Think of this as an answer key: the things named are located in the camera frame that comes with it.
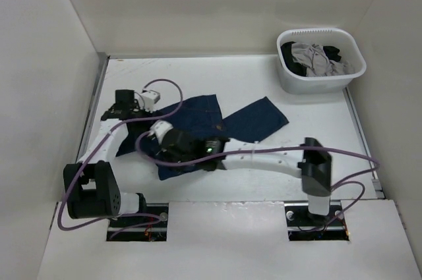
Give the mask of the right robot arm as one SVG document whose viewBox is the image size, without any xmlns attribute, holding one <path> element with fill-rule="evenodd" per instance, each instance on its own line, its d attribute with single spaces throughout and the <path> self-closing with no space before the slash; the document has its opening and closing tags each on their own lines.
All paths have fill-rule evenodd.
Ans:
<svg viewBox="0 0 422 280">
<path fill-rule="evenodd" d="M 234 138 L 199 140 L 171 125 L 153 126 L 150 133 L 158 141 L 168 167 L 203 171 L 254 169 L 289 175 L 301 181 L 307 195 L 307 219 L 318 225 L 330 216 L 332 156 L 314 138 L 306 138 L 297 149 L 289 150 Z"/>
</svg>

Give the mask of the dark blue denim trousers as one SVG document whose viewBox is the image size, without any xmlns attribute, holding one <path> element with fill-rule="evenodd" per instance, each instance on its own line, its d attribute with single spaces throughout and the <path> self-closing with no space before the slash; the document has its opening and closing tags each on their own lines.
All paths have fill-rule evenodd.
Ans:
<svg viewBox="0 0 422 280">
<path fill-rule="evenodd" d="M 267 98 L 261 98 L 223 118 L 217 96 L 196 96 L 184 100 L 183 105 L 165 121 L 175 128 L 187 131 L 195 138 L 224 136 L 243 142 L 262 141 L 289 123 L 287 117 Z M 135 152 L 135 140 L 146 130 L 128 135 L 120 145 L 116 157 Z M 141 149 L 151 157 L 162 159 L 157 143 L 143 138 Z M 190 166 L 183 168 L 167 168 L 158 166 L 161 181 L 178 177 L 185 173 L 199 170 Z"/>
</svg>

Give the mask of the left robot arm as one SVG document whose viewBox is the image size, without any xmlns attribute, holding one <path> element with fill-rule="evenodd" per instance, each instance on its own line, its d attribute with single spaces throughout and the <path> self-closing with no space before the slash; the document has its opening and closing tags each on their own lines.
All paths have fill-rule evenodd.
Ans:
<svg viewBox="0 0 422 280">
<path fill-rule="evenodd" d="M 148 219 L 141 193 L 121 192 L 112 169 L 115 157 L 135 148 L 135 140 L 152 125 L 150 121 L 120 122 L 151 117 L 142 108 L 143 99 L 133 90 L 117 90 L 115 103 L 101 116 L 100 129 L 86 153 L 63 170 L 67 209 L 73 219 L 125 216 L 133 226 Z"/>
</svg>

